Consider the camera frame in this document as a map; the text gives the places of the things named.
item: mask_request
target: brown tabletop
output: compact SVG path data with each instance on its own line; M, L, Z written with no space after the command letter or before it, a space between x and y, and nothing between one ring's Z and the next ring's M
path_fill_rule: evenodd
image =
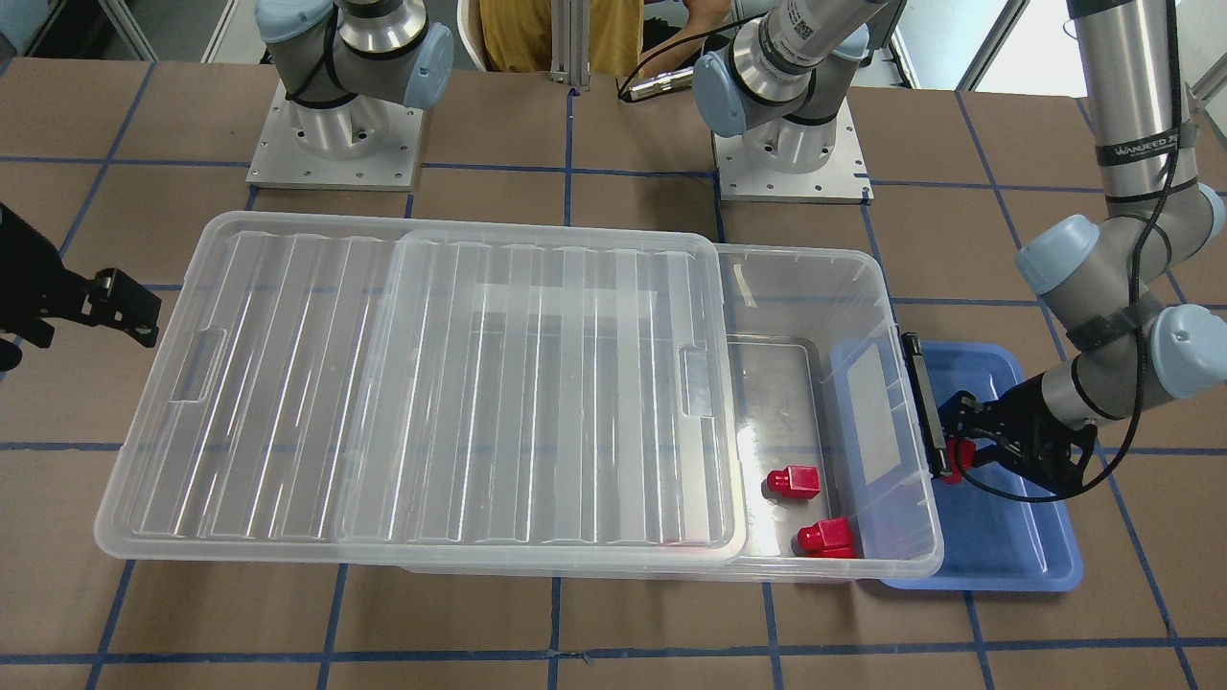
M1012 262L1055 221L1104 215L1076 101L854 90L876 199L818 206L721 204L688 96L623 106L606 79L573 95L475 72L431 113L412 195L256 193L275 83L269 66L10 61L0 200L70 269L155 290L163 324L205 223L255 209L860 249L904 329L1000 344L1028 376L1072 354ZM1227 152L1202 136L1198 157L1227 190ZM1227 316L1223 265L1220 241L1155 289ZM56 325L0 378L0 688L1227 688L1223 387L1147 414L1110 485L1069 503L1086 575L1066 594L125 564L92 522L153 352Z

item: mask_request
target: mustard yellow clothing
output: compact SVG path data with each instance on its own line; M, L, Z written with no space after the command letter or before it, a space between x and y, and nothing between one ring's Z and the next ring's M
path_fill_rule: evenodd
M490 68L504 72L550 69L550 0L479 0ZM594 72L626 76L639 63L643 0L591 0L588 61Z

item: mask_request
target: brown tile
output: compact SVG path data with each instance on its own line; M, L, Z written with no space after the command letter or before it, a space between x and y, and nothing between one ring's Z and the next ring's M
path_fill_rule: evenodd
M6 690L80 690L90 678L88 665L0 665L0 688Z
M614 77L593 75L591 88L574 99L574 115L572 163L578 168L706 172L715 167L712 130L688 91L623 103Z
M993 343L1014 352L1025 376L1060 362L1039 307L896 304L903 330L925 340Z
M1075 214L1081 214L1091 219L1092 222L1101 222L1108 215L1107 203L1102 194L1007 189L1001 195L1005 198L1006 209L1010 210L1014 227L1023 244L1034 241L1044 231ZM1017 273L1014 265L1009 268ZM1166 276L1155 279L1150 286L1168 304L1179 303L1180 300Z
M595 659L591 664L579 659L566 659L558 663L560 690L627 688L744 690L771 686L771 659L767 657Z
M1094 138L1072 98L962 93L998 184L1098 189Z
M544 662L361 662L335 663L329 669L329 690L472 690L506 688L537 690L546 686Z
M337 651L545 649L550 581L351 566Z
M205 225L247 205L245 174L243 168L113 166L65 264L91 275L119 266L141 282L182 282Z
M752 583L564 580L561 625L564 651L767 643L762 586Z
M1188 400L1175 400L1147 410L1134 446L1137 448L1227 448L1227 386L1217 386ZM1113 422L1099 430L1099 443L1117 448L1125 437L1129 421Z
M115 664L98 676L98 690L261 690L314 689L319 664Z
M562 225L562 173L427 168L413 193L415 219Z
M399 219L405 215L407 200L409 194L400 192L261 189L253 207L256 211Z
M1227 146L1215 136L1214 125L1204 115L1194 119L1201 126L1198 134L1198 177L1218 192L1227 192Z
M276 86L271 65L158 63L117 156L250 161Z
M853 88L848 104L874 179L988 182L951 92Z
M859 205L725 203L720 206L730 244L823 247L870 253Z
M431 110L422 160L562 167L568 91L544 74L454 70L443 101Z
M148 66L13 60L0 81L0 155L104 157Z
M993 652L989 667L999 690L1188 688L1172 649Z
M784 657L785 688L821 685L839 679L840 688L858 690L948 690L982 688L984 674L973 653L960 654L848 654Z
M987 189L879 187L870 217L894 297L1034 298Z
M775 584L780 645L969 642L972 624L956 592L901 592L880 582Z
M574 226L671 230L717 239L710 179L577 174L571 184Z
M1205 249L1172 271L1190 302L1227 304L1227 281L1222 266L1227 265L1227 235L1220 235Z
M93 544L113 460L110 453L0 452L0 652L98 648L124 570Z
M0 200L59 247L98 177L98 166L0 162Z
M177 295L156 295L162 298L158 324L166 328ZM22 352L21 366L0 383L0 440L124 440L153 350L118 330L58 320L49 349L27 344Z
M984 638L1163 637L1163 619L1112 491L1104 485L1066 507L1082 554L1082 583L1064 594L978 593Z
M336 566L140 561L112 652L318 652Z
M1227 648L1184 648L1199 688L1227 688Z
M1175 630L1227 636L1225 458L1136 455L1120 464L1117 481Z

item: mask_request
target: translucent plastic lid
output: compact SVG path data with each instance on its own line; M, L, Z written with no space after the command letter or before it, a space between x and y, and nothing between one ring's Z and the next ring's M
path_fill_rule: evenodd
M686 570L745 543L698 236L234 212L96 534L124 557Z

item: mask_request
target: red plastic piece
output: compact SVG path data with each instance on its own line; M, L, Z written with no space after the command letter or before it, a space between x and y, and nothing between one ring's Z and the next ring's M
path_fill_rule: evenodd
M950 469L953 471L941 480L951 485L958 484L963 480L963 470L971 468L972 463L975 462L975 443L967 438L951 438L946 441L946 454L950 455Z
M821 519L796 533L796 545L811 556L855 559L852 525L848 518Z
M788 465L767 473L767 489L785 498L809 501L822 491L818 481L818 468L809 465Z

